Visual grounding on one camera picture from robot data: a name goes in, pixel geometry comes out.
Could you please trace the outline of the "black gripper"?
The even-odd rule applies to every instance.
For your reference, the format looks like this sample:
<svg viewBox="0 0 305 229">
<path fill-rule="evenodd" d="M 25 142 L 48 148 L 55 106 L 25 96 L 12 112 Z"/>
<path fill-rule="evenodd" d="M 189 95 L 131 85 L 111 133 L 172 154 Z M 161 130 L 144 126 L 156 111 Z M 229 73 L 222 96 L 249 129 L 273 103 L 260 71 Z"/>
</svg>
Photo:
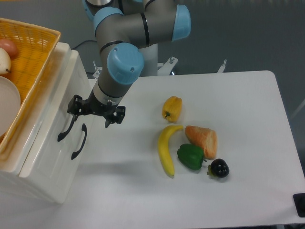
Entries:
<svg viewBox="0 0 305 229">
<path fill-rule="evenodd" d="M 70 100 L 67 113 L 72 115 L 72 121 L 76 122 L 81 115 L 97 115 L 105 118 L 105 128 L 110 124 L 121 124 L 126 113 L 125 106 L 113 105 L 112 102 L 101 103 L 91 92 L 86 100 L 74 95 Z"/>
</svg>

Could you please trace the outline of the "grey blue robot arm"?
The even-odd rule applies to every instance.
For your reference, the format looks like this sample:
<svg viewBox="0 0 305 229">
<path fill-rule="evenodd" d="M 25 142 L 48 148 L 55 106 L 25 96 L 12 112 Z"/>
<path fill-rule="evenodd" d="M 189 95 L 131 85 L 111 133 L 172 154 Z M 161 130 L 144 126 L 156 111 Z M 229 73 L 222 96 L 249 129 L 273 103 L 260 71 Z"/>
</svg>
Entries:
<svg viewBox="0 0 305 229">
<path fill-rule="evenodd" d="M 89 97 L 75 95 L 67 112 L 75 118 L 102 116 L 105 126 L 120 124 L 126 111 L 120 102 L 144 68 L 140 49 L 188 37 L 190 12 L 173 0 L 132 1 L 141 9 L 131 13 L 122 0 L 85 0 L 83 5 L 93 22 L 102 72 Z"/>
</svg>

